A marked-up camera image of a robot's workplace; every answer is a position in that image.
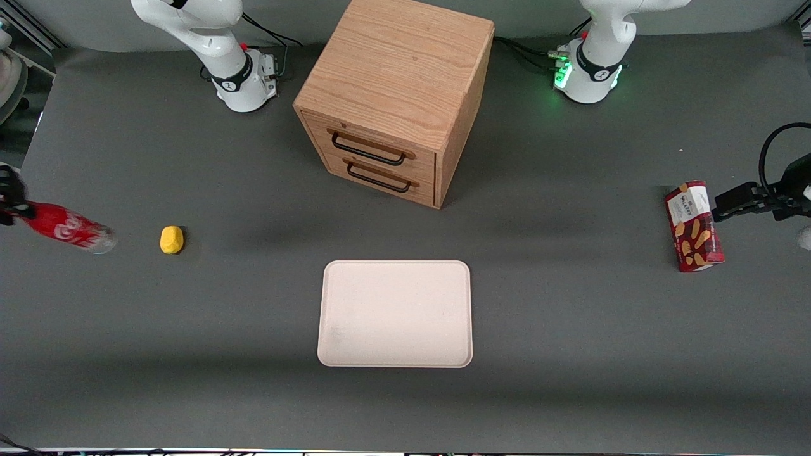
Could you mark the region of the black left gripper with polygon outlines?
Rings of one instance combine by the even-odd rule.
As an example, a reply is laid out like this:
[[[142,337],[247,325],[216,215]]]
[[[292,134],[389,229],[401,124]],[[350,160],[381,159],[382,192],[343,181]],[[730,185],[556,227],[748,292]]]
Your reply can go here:
[[[810,217],[810,154],[794,160],[783,173],[783,193],[760,189],[756,182],[745,182],[715,197],[713,221],[723,222],[731,217],[749,213],[770,213],[774,220],[787,220],[794,215]]]

